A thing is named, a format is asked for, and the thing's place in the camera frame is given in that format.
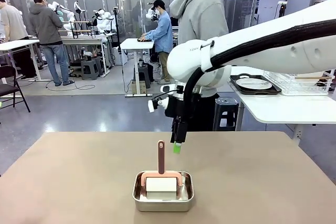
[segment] folding chair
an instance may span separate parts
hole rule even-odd
[[[24,102],[26,104],[28,112],[30,113],[30,109],[28,107],[26,99],[23,96],[21,88],[19,86],[19,83],[16,80],[16,71],[15,71],[15,68],[13,68],[11,66],[2,66],[2,67],[0,67],[0,79],[1,78],[9,78],[9,77],[14,77],[14,82],[13,82],[14,85],[0,84],[0,98],[3,97],[3,96],[5,96],[5,95],[8,95],[8,94],[13,94],[13,98],[9,98],[9,99],[7,99],[5,101],[2,101],[2,103],[10,101],[10,100],[13,100],[13,107],[15,108],[16,104],[18,104],[20,102]],[[17,91],[20,92],[21,97],[22,97],[22,101],[15,102],[15,92],[17,92]],[[4,109],[6,107],[9,107],[9,106],[12,106],[12,105],[3,106],[3,107],[0,108],[0,110]]]

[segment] stool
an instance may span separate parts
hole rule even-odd
[[[81,62],[81,67],[83,80],[96,80],[99,76],[98,67],[95,60],[83,60]]]
[[[139,67],[138,65],[138,72],[139,72],[139,80],[140,81],[144,80],[146,83],[146,88],[149,89],[151,87],[151,81],[149,79],[147,65],[143,65],[142,67]],[[135,80],[135,69],[134,69],[133,80]]]
[[[102,76],[103,73],[104,73],[104,63],[103,63],[103,61],[99,57],[95,57],[95,58],[92,58],[92,59],[96,61],[99,75]]]
[[[216,99],[213,131],[235,131],[239,104],[232,97]],[[226,126],[221,127],[221,120],[226,119]]]

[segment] gray floor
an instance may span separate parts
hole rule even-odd
[[[235,97],[235,93],[221,93]],[[149,113],[148,98],[123,95],[62,95],[27,97],[24,104],[0,110],[0,174],[3,174],[44,132],[58,131],[170,131],[171,119],[163,109]],[[244,131],[264,131],[246,110]],[[283,131],[285,125],[267,125],[268,131]],[[336,182],[335,125],[307,126],[300,147]]]

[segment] metal tray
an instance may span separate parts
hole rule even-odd
[[[141,175],[135,177],[133,187],[133,199],[138,211],[141,212],[187,212],[192,208],[194,199],[194,186],[191,175],[187,172],[179,172],[182,175],[182,187],[177,190],[176,200],[148,200],[146,190],[141,186]]]

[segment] person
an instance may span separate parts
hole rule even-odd
[[[8,5],[5,0],[0,0],[1,23],[5,27],[5,41],[29,39],[26,27],[23,23],[22,15],[18,9]],[[16,65],[21,68],[21,79],[33,79],[36,76],[33,60],[31,59],[30,49],[25,47],[15,48],[20,50],[13,53]]]
[[[192,39],[208,40],[228,33],[224,5],[221,0],[174,0],[170,14],[180,19],[178,43]],[[202,88],[201,99],[195,105],[188,131],[212,131],[215,117],[215,88]]]
[[[40,40],[40,45],[46,57],[55,86],[60,86],[62,82],[63,86],[73,84],[74,81],[69,80],[68,59],[57,29],[62,28],[63,23],[57,14],[47,7],[47,0],[34,0],[34,3],[35,5],[29,9],[31,28]],[[59,79],[56,71],[54,55],[56,55],[61,68],[62,81]]]
[[[163,79],[158,80],[159,85],[171,83],[171,76],[167,70],[168,55],[173,49],[173,28],[169,14],[166,12],[162,0],[155,0],[152,10],[160,13],[158,27],[145,33],[141,37],[141,41],[154,40],[155,51],[159,53],[159,58],[162,65]]]

